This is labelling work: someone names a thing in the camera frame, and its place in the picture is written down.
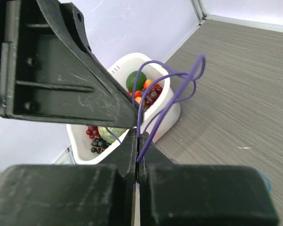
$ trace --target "green melon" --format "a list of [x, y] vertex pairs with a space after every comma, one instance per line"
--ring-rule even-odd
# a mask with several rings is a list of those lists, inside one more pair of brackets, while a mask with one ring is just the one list
[[[137, 77], [137, 72], [138, 71], [132, 72], [127, 78], [126, 86], [127, 86], [128, 91], [133, 90], [134, 82]], [[137, 80], [136, 90], [142, 90], [143, 84], [146, 81], [146, 79], [147, 79], [146, 75], [143, 72], [141, 72]]]
[[[124, 128], [112, 128], [112, 127], [108, 127], [108, 129], [112, 133], [114, 133], [118, 138], [127, 130]], [[104, 139], [106, 142], [110, 144], [112, 144], [116, 140], [115, 137], [112, 134], [110, 134], [103, 126], [98, 127], [98, 132], [102, 137], [102, 139]]]

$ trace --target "white plastic bin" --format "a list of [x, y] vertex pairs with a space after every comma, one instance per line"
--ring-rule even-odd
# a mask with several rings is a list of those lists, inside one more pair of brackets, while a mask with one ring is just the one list
[[[109, 68], [110, 74], [125, 88], [127, 76], [133, 72], [137, 71], [141, 65], [151, 60], [147, 56], [141, 53], [131, 53], [121, 59], [119, 59], [114, 65]], [[158, 64], [148, 64], [142, 70], [148, 79], [156, 80], [159, 77], [167, 75], [168, 72]], [[144, 122], [141, 125], [141, 132], [144, 131], [146, 125], [149, 121], [162, 110], [167, 102], [174, 96], [173, 91], [170, 88], [170, 79], [167, 78], [159, 82], [160, 86], [163, 87], [162, 93], [155, 103], [145, 112]], [[155, 143], [159, 140], [178, 120], [181, 113], [180, 104], [174, 104], [165, 118], [163, 119], [159, 129], [154, 136], [153, 142]], [[148, 127], [147, 132], [150, 133], [157, 118]], [[87, 126], [85, 125], [67, 125], [67, 131], [70, 138], [74, 160], [77, 164], [98, 164], [106, 156], [108, 156], [116, 147], [120, 145], [118, 141], [111, 144], [104, 152], [101, 154], [91, 152], [91, 139], [86, 134]], [[120, 136], [120, 140], [123, 141], [127, 135], [128, 130]]]

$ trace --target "white panel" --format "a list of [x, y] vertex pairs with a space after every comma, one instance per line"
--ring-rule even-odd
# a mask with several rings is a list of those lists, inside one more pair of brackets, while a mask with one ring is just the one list
[[51, 164], [69, 145], [64, 124], [0, 118], [0, 173], [15, 164]]
[[202, 0], [207, 14], [283, 26], [283, 0]]
[[72, 2], [84, 14], [92, 51], [106, 68], [132, 52], [166, 61], [198, 25], [190, 0]]

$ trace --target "gray wooden table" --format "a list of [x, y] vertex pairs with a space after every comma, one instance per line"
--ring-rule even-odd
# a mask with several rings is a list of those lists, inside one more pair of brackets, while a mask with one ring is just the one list
[[283, 33], [206, 21], [167, 64], [188, 71], [199, 53], [207, 67], [197, 92], [157, 146], [180, 163], [261, 171], [283, 226]]

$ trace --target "screw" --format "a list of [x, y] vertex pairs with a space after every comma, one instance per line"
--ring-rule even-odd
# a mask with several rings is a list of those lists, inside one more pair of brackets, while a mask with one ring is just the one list
[[33, 101], [27, 101], [24, 103], [24, 109], [29, 112], [34, 112], [37, 110], [37, 104]]
[[35, 67], [37, 65], [37, 60], [32, 58], [32, 57], [29, 57], [29, 58], [27, 58], [27, 64], [30, 67]]

